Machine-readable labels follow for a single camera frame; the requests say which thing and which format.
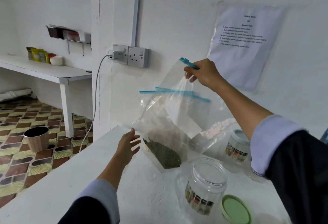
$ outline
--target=sleeve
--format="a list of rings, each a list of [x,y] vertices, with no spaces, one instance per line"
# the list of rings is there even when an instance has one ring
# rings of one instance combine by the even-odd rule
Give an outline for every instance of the sleeve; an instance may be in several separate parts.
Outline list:
[[[94,210],[90,209],[90,206],[97,202],[96,206],[92,207]],[[117,224],[120,223],[120,215],[118,210],[117,194],[114,187],[104,179],[96,179],[92,181],[77,197],[73,202],[72,206],[69,208],[67,213],[63,216],[63,219],[70,217],[71,222],[67,223],[78,223],[76,221],[76,216],[90,216],[98,219],[98,216],[104,218],[101,222]]]
[[[252,169],[272,181],[293,223],[328,223],[328,146],[272,115],[254,131],[251,152]]]

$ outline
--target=green dried herb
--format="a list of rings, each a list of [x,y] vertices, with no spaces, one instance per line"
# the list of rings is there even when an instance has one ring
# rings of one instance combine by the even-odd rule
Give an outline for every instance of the green dried herb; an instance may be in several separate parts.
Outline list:
[[[162,164],[164,169],[177,168],[181,165],[181,159],[178,153],[174,150],[162,145],[161,143],[155,142],[151,139],[148,142],[143,139],[146,146],[150,149],[150,151],[155,155],[157,160]]]

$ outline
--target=hand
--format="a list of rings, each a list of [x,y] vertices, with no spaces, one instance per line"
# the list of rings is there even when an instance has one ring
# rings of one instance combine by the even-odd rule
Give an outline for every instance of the hand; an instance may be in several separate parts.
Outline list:
[[[133,151],[131,150],[132,147],[141,143],[141,140],[137,140],[131,143],[131,141],[138,138],[140,138],[140,135],[134,135],[134,129],[131,129],[131,131],[124,134],[120,142],[118,142],[114,157],[118,159],[124,166],[128,165],[132,159],[132,156],[140,150],[140,146]]]
[[[192,67],[184,68],[186,79],[192,77],[190,82],[194,82],[198,79],[202,85],[214,90],[218,83],[224,81],[224,78],[216,69],[214,62],[210,61],[208,58],[197,61],[194,64],[199,67],[199,69],[193,69]]]

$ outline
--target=jar label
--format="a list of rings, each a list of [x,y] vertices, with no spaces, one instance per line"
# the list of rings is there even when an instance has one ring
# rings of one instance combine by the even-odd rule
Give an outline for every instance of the jar label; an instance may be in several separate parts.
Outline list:
[[[246,159],[247,155],[248,155],[248,153],[246,153],[246,152],[242,152],[242,151],[237,150],[230,143],[227,144],[225,153],[229,157],[231,157],[232,159],[238,160],[240,162],[243,162]]]
[[[203,215],[209,215],[213,206],[213,202],[201,199],[190,187],[189,182],[187,183],[185,190],[186,200],[189,205],[197,211],[197,213]]]

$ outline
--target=white bowl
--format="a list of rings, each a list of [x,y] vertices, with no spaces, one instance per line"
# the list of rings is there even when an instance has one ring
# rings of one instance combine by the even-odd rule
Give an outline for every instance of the white bowl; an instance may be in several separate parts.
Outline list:
[[[61,66],[63,65],[63,56],[54,56],[50,58],[50,63],[54,66]]]

